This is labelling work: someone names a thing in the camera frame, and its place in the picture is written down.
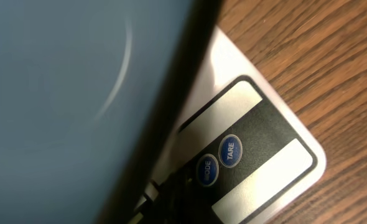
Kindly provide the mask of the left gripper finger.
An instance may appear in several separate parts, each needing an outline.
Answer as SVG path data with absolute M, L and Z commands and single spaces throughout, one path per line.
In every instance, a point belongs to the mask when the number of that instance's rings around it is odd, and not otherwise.
M 158 184 L 149 182 L 150 190 L 130 219 L 131 223 L 220 223 L 211 205 L 196 194 L 195 181 L 186 171 L 169 175 Z

